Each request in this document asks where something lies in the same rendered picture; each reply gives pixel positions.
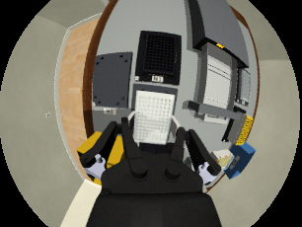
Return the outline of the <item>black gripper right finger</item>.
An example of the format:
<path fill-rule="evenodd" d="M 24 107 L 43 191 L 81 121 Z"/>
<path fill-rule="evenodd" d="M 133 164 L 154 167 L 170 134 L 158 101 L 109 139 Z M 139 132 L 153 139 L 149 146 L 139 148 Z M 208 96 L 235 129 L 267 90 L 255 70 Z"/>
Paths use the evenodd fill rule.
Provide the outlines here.
<path fill-rule="evenodd" d="M 186 131 L 173 115 L 170 129 L 176 140 L 165 177 L 174 181 L 180 176 L 184 165 L 184 142 L 186 141 L 194 171 L 202 177 L 203 184 L 208 186 L 221 172 L 221 166 L 210 156 L 196 132 L 193 129 Z"/>

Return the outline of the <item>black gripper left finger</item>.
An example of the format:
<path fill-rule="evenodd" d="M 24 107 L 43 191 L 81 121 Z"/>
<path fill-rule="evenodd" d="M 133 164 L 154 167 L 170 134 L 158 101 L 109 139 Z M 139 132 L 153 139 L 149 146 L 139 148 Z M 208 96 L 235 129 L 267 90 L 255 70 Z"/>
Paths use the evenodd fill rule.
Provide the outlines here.
<path fill-rule="evenodd" d="M 146 177 L 148 166 L 131 133 L 134 115 L 135 112 L 132 112 L 129 117 L 122 117 L 121 123 L 111 121 L 94 146 L 80 156 L 81 165 L 89 178 L 101 180 L 118 134 L 122 134 L 124 156 L 128 160 L 132 177 L 135 179 Z"/>

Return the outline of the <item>yellow open-top bin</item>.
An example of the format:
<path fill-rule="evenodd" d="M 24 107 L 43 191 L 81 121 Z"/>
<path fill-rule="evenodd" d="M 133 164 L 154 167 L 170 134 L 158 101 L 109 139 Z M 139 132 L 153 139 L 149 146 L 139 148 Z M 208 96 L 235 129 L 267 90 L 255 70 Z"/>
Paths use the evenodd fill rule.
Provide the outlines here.
<path fill-rule="evenodd" d="M 95 142 L 98 140 L 99 136 L 101 136 L 102 132 L 96 131 L 91 137 L 89 137 L 76 151 L 78 153 L 78 156 L 84 154 L 89 150 Z M 114 146 L 110 155 L 110 158 L 108 159 L 107 162 L 107 167 L 109 168 L 110 166 L 113 166 L 117 164 L 118 162 L 122 161 L 125 159 L 124 153 L 123 153 L 123 144 L 122 144 L 122 137 L 118 136 L 116 138 L 116 141 L 114 142 Z M 91 178 L 90 178 L 91 179 Z M 97 185 L 101 185 L 101 181 L 93 178 L 91 181 Z"/>

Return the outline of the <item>blue open-top bin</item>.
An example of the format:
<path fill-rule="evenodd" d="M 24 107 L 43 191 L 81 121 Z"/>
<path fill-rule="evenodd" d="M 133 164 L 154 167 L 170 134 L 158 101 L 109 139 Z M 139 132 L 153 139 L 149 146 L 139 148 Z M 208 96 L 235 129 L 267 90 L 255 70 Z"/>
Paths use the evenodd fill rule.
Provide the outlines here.
<path fill-rule="evenodd" d="M 246 168 L 246 166 L 254 156 L 256 149 L 254 149 L 245 141 L 243 145 L 236 146 L 235 144 L 233 144 L 230 152 L 235 156 L 235 158 L 227 168 L 227 170 L 224 170 L 229 180 L 233 179 L 243 172 L 243 170 Z"/>

